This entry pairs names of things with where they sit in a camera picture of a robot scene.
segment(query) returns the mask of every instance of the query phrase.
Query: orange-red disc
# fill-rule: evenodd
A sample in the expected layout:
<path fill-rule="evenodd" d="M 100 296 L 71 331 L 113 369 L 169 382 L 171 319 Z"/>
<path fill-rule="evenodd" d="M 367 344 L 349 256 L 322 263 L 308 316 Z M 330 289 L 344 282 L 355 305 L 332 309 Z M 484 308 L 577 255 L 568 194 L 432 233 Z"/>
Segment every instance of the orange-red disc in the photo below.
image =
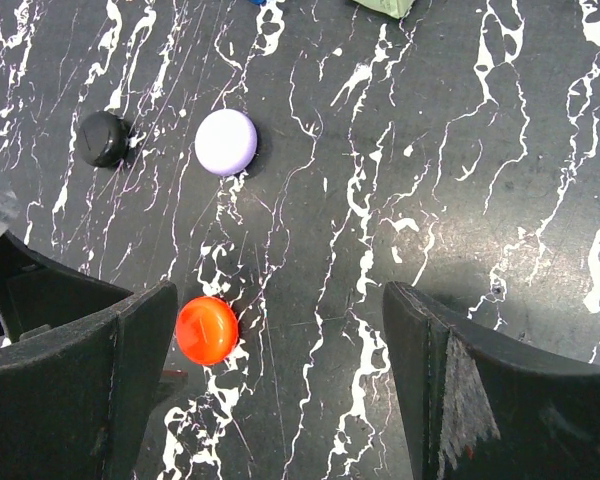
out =
<path fill-rule="evenodd" d="M 176 340 L 189 360 L 213 365 L 227 358 L 238 343 L 238 320 L 222 300 L 199 297 L 180 312 Z"/>

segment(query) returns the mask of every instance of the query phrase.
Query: marble countertop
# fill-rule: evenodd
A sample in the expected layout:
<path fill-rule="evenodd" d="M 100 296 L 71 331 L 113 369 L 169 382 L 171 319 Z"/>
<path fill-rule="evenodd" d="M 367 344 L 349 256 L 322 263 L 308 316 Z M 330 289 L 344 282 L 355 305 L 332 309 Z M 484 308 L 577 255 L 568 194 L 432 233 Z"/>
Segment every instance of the marble countertop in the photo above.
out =
<path fill-rule="evenodd" d="M 218 179 L 201 120 L 260 149 Z M 86 115 L 134 162 L 75 154 Z M 150 421 L 136 477 L 410 477 L 384 283 L 600 364 L 600 1 L 2 0 L 0 169 L 34 250 L 220 295 L 241 342 Z"/>

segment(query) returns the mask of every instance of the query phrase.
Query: lavender round object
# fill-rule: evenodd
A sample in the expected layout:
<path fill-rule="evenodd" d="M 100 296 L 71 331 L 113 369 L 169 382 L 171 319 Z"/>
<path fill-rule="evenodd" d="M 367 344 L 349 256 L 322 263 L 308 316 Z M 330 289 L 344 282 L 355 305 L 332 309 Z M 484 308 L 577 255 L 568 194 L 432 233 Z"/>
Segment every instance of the lavender round object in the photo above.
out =
<path fill-rule="evenodd" d="M 229 108 L 216 110 L 205 118 L 195 139 L 200 164 L 216 175 L 235 175 L 253 160 L 258 135 L 244 113 Z"/>

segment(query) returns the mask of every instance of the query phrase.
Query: black round object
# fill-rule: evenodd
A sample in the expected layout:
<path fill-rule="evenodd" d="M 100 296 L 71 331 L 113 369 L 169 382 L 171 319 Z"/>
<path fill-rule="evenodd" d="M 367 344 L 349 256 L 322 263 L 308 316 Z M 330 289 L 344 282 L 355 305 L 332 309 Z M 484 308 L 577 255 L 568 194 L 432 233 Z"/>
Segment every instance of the black round object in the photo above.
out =
<path fill-rule="evenodd" d="M 80 125 L 76 148 L 94 167 L 113 167 L 129 149 L 129 129 L 124 120 L 109 112 L 89 115 Z"/>

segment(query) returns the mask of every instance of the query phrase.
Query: green fabric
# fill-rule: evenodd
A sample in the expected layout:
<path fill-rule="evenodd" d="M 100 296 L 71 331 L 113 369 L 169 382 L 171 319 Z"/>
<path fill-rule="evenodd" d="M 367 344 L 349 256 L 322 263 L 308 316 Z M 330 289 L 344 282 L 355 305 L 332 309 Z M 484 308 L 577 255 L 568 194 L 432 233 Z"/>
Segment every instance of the green fabric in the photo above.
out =
<path fill-rule="evenodd" d="M 356 0 L 360 5 L 378 12 L 386 13 L 393 18 L 404 17 L 415 0 Z"/>

